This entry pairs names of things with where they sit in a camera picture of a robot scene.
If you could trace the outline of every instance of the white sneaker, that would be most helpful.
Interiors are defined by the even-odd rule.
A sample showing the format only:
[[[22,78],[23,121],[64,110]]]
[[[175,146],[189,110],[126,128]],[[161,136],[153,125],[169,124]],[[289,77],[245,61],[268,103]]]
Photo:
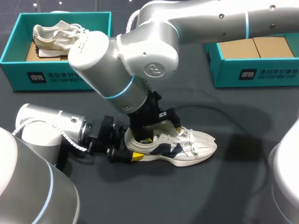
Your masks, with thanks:
[[[73,44],[89,30],[79,24],[68,24],[60,21],[53,27],[35,25],[33,28],[33,40],[39,48],[39,57],[56,57],[68,55]]]
[[[209,158],[217,148],[214,140],[209,134],[184,127],[178,132],[167,123],[153,127],[153,142],[148,144],[136,141],[131,129],[125,133],[127,149],[144,154],[140,161],[161,159],[177,167],[194,165]]]

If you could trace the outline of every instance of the cable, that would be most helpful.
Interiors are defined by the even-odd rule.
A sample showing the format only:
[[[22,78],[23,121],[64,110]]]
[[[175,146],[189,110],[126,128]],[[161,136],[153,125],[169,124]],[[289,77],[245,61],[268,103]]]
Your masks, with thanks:
[[[84,148],[84,147],[81,147],[81,146],[78,146],[75,142],[73,142],[68,136],[66,133],[64,133],[63,130],[61,130],[56,124],[53,124],[49,121],[46,121],[44,119],[40,119],[40,118],[29,118],[28,120],[24,121],[23,123],[21,123],[15,130],[14,132],[12,133],[13,136],[15,136],[17,133],[20,132],[21,129],[23,129],[25,126],[27,126],[28,124],[32,123],[32,122],[35,122],[35,121],[43,121],[43,122],[46,122],[47,124],[51,125],[53,128],[55,128],[56,130],[58,130],[61,135],[72,145],[74,146],[76,149],[82,151],[82,152],[85,152],[87,149]]]
[[[137,10],[135,12],[132,13],[132,15],[129,18],[129,21],[127,23],[127,28],[126,28],[126,33],[131,31],[133,22],[135,21],[136,17],[139,15],[140,10]]]

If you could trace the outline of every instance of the white robotic arm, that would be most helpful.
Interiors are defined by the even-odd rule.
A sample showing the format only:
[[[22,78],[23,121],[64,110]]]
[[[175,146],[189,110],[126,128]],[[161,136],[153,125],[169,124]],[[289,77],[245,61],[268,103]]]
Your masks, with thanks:
[[[131,124],[170,119],[179,126],[173,110],[159,109],[161,97],[143,79],[170,77],[178,67],[180,44],[296,31],[298,0],[153,1],[140,10],[136,29],[113,38],[91,32],[76,42],[68,58],[91,87],[131,118]]]

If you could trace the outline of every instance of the robot logo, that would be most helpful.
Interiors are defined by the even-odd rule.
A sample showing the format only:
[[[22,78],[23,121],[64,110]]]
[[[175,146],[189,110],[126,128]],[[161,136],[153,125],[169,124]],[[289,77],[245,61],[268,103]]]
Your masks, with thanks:
[[[158,78],[165,74],[165,68],[159,63],[152,62],[144,67],[144,73],[149,77]]]

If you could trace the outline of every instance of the cardboard box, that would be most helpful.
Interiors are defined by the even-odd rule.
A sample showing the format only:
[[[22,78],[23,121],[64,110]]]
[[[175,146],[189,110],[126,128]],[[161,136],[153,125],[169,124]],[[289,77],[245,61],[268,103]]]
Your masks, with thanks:
[[[0,59],[15,91],[91,90],[69,66],[66,57],[37,58],[32,45],[36,24],[51,27],[60,20],[112,36],[111,12],[20,14]]]
[[[206,44],[215,87],[299,86],[299,34]]]

